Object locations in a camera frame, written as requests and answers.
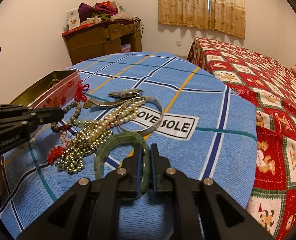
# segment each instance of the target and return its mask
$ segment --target blue bed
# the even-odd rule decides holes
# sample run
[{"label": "blue bed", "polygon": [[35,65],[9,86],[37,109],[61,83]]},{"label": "blue bed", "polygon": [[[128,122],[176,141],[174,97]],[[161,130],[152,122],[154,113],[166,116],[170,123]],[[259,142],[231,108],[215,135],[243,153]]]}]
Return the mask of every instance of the blue bed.
[{"label": "blue bed", "polygon": [[[166,109],[163,120],[167,124],[147,139],[148,145],[157,143],[160,155],[188,177],[212,177],[245,208],[254,183],[257,150],[253,104],[211,74],[169,53],[112,54],[69,69],[80,71],[83,83],[90,85],[86,95],[97,99],[113,101],[109,92],[127,88],[140,88],[144,95],[157,98]],[[108,111],[83,109],[80,119],[100,119]],[[137,122],[127,123],[129,128],[142,128],[154,107],[146,104],[139,112]],[[69,117],[68,113],[62,123]],[[120,132],[116,127],[112,131]],[[3,165],[5,190],[0,209],[0,218],[14,238],[79,178],[95,179],[94,155],[85,157],[85,169],[78,174],[50,166],[47,155],[56,144],[60,145],[58,134],[45,125],[26,147],[3,156],[7,162],[16,154]],[[113,150],[104,174],[117,168],[131,149]],[[148,191],[131,205],[121,206],[118,239],[168,239],[172,223],[171,201],[157,200]]]}]

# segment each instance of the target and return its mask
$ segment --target white wall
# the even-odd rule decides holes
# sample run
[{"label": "white wall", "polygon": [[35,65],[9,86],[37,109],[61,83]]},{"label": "white wall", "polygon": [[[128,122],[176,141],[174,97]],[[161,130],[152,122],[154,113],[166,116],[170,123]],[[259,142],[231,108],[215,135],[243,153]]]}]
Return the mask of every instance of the white wall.
[{"label": "white wall", "polygon": [[107,0],[4,0],[0,5],[0,103],[71,65],[61,36],[66,11]]},{"label": "white wall", "polygon": [[246,38],[218,31],[158,24],[158,0],[116,0],[143,20],[143,50],[186,56],[195,37],[226,41],[268,55],[287,67],[296,64],[296,14],[286,0],[245,0]]}]

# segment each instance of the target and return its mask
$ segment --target bed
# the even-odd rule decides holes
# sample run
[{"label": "bed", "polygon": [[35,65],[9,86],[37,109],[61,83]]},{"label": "bed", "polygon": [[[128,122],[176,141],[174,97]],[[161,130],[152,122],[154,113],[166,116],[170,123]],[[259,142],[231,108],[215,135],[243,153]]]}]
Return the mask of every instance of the bed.
[{"label": "bed", "polygon": [[283,239],[296,221],[296,77],[270,57],[204,38],[194,40],[188,60],[256,106],[258,149],[247,211]]},{"label": "bed", "polygon": [[[255,106],[238,96],[208,72],[169,53],[120,53],[81,62],[69,69],[89,84],[87,97],[113,101],[109,92],[139,88],[157,98],[167,124],[152,133],[148,145],[188,177],[213,177],[238,203],[246,207],[254,183],[256,162]],[[245,113],[239,118],[239,109]],[[83,109],[80,119],[100,119],[110,110]],[[155,109],[146,104],[129,129],[142,128]],[[61,122],[69,120],[70,114]],[[120,132],[117,127],[114,133]],[[45,125],[23,149],[4,154],[5,190],[0,218],[13,237],[18,236],[78,179],[95,179],[94,154],[85,157],[85,169],[69,175],[47,163],[59,136]],[[131,146],[113,150],[104,175],[116,169]],[[120,208],[118,239],[169,239],[173,233],[171,200],[159,201],[151,191]]]}]

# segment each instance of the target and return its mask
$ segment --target curtain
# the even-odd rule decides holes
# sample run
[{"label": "curtain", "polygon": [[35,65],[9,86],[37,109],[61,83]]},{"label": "curtain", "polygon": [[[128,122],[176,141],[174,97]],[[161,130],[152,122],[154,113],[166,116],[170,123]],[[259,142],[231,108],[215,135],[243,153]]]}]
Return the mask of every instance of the curtain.
[{"label": "curtain", "polygon": [[208,0],[159,0],[159,23],[207,29]]},{"label": "curtain", "polygon": [[159,23],[218,30],[244,39],[244,0],[210,0],[209,8],[208,0],[159,0]]},{"label": "curtain", "polygon": [[245,16],[244,0],[210,0],[209,29],[244,39]]}]

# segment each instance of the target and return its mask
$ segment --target red quilt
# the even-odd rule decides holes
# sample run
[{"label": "red quilt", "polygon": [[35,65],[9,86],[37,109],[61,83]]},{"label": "red quilt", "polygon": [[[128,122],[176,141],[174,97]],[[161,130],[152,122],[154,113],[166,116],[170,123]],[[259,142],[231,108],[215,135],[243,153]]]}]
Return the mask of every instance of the red quilt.
[{"label": "red quilt", "polygon": [[296,77],[270,57],[210,39],[196,38],[188,60],[256,106],[258,150],[247,211],[283,239],[296,221]]}]

